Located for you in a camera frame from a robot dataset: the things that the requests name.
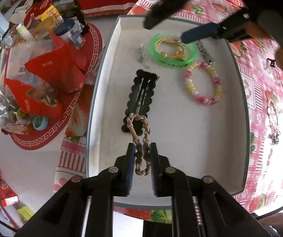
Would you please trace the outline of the silver star hair clip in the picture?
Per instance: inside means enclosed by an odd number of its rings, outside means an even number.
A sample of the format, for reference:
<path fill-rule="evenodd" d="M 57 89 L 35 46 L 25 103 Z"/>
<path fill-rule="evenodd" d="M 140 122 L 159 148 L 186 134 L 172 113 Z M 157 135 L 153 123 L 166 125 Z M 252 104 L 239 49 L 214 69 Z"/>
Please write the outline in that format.
<path fill-rule="evenodd" d="M 201 40 L 196 41 L 196 46 L 199 52 L 202 54 L 202 57 L 204 58 L 205 62 L 207 62 L 208 65 L 213 66 L 215 64 L 215 60 L 211 57 L 211 55 L 205 49 Z"/>

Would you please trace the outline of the small black claw clip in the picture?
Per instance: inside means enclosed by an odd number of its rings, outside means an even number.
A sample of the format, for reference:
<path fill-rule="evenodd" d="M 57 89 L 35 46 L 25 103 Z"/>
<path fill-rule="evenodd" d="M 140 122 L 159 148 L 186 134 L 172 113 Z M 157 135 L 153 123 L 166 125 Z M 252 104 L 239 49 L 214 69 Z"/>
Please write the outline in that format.
<path fill-rule="evenodd" d="M 275 67 L 275 60 L 274 59 L 267 58 L 267 63 L 269 64 L 269 66 Z"/>

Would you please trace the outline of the silver charm earrings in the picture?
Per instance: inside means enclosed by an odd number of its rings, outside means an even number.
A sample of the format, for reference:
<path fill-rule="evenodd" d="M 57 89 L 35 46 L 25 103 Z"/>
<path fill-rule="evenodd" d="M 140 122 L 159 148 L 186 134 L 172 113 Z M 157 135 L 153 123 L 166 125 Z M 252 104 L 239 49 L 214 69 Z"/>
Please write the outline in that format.
<path fill-rule="evenodd" d="M 139 54 L 138 62 L 141 64 L 145 63 L 146 60 L 148 59 L 148 53 L 149 53 L 148 45 L 140 44 L 137 50 Z"/>

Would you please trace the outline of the black scalloped hair clip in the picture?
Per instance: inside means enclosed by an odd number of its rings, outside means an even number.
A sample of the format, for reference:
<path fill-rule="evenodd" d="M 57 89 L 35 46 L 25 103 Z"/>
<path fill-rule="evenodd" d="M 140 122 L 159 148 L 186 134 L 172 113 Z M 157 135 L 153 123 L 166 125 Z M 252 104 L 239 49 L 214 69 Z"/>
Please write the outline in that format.
<path fill-rule="evenodd" d="M 147 117 L 154 96 L 154 89 L 160 80 L 160 77 L 148 71 L 138 69 L 136 77 L 131 86 L 131 93 L 129 94 L 129 101 L 126 105 L 125 116 L 123 118 L 123 125 L 121 130 L 123 133 L 129 133 L 127 126 L 127 118 L 131 113 L 139 114 Z"/>

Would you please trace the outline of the white jewelry tray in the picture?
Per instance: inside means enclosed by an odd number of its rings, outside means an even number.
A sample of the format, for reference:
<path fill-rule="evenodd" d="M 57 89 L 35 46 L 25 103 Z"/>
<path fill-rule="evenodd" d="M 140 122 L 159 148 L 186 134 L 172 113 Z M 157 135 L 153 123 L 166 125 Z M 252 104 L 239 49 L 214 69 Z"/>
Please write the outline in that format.
<path fill-rule="evenodd" d="M 113 166 L 132 141 L 121 128 L 136 71 L 156 73 L 148 122 L 150 140 L 171 166 L 195 178 L 211 176 L 226 191 L 243 191 L 249 163 L 249 116 L 239 69 L 226 40 L 205 39 L 222 84 L 221 99 L 205 106 L 185 85 L 185 69 L 169 69 L 147 59 L 138 62 L 138 46 L 161 33 L 179 34 L 197 26 L 170 18 L 152 30 L 142 16 L 117 18 L 106 43 L 96 80 L 87 138 L 87 175 Z"/>

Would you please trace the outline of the red gift box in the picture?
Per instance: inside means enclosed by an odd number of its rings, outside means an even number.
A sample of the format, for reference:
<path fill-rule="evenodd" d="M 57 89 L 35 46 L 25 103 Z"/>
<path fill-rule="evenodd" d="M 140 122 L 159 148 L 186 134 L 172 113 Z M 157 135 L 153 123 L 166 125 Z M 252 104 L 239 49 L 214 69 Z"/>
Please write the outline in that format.
<path fill-rule="evenodd" d="M 5 181 L 0 181 L 0 206 L 6 207 L 17 202 L 19 202 L 18 195 Z"/>

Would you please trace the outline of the red round mat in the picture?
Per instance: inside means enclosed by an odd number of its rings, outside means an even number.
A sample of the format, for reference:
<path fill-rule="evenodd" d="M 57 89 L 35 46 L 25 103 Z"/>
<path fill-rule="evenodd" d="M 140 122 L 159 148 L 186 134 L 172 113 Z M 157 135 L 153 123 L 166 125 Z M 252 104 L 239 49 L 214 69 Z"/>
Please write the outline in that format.
<path fill-rule="evenodd" d="M 42 149 L 67 125 L 102 51 L 102 35 L 92 23 L 84 45 L 76 49 L 51 35 L 13 47 L 8 52 L 3 87 L 5 95 L 19 106 L 22 115 L 41 116 L 47 126 L 36 130 L 31 122 L 3 126 L 2 131 L 23 150 Z"/>

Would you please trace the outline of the pink strawberry tablecloth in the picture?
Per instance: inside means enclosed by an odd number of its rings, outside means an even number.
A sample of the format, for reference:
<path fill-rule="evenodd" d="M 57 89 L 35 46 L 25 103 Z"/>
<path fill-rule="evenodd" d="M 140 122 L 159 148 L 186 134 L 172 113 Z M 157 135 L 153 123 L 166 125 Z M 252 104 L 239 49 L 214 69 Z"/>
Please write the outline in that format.
<path fill-rule="evenodd" d="M 145 14 L 158 0 L 138 0 L 128 12 Z M 178 18 L 198 23 L 217 22 L 236 11 L 241 0 L 191 0 Z M 248 104 L 250 122 L 250 159 L 243 192 L 234 198 L 249 212 L 263 215 L 283 206 L 283 72 L 271 67 L 278 46 L 273 41 L 251 39 L 230 44 L 239 66 Z M 53 190 L 58 191 L 79 170 L 67 162 L 82 163 L 86 137 L 80 115 L 89 120 L 89 101 L 74 110 L 61 146 Z M 115 207 L 115 211 L 138 219 L 171 223 L 170 210 L 137 210 Z"/>

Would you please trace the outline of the dark lidded jar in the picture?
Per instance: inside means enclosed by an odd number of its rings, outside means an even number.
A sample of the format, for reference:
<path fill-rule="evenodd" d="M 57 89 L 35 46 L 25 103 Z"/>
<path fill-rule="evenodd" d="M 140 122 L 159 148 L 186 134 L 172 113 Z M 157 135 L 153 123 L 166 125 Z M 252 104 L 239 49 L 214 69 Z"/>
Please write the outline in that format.
<path fill-rule="evenodd" d="M 72 44 L 76 49 L 81 49 L 85 43 L 81 31 L 78 21 L 67 19 L 55 28 L 54 34 L 65 42 Z"/>

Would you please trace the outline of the yellow snack package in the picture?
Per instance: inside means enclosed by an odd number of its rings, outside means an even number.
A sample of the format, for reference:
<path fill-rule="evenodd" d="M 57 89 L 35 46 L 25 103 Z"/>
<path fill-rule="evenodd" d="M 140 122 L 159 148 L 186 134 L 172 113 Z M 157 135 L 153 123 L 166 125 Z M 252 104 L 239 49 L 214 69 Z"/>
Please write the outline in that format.
<path fill-rule="evenodd" d="M 42 14 L 40 14 L 37 17 L 37 19 L 40 20 L 40 21 L 44 21 L 47 18 L 52 18 L 54 20 L 54 22 L 56 22 L 58 24 L 60 24 L 64 21 L 62 16 L 60 15 L 59 11 L 52 4 L 45 10 L 45 12 L 43 12 Z"/>

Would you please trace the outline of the red snack bag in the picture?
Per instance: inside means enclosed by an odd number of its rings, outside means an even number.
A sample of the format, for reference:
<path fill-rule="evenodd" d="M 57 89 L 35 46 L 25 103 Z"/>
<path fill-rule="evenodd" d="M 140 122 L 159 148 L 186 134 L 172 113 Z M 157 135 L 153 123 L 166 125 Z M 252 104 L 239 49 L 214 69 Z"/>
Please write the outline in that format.
<path fill-rule="evenodd" d="M 29 60 L 25 63 L 26 69 L 65 93 L 81 90 L 85 84 L 87 58 L 54 33 L 50 33 L 50 37 L 54 49 Z"/>

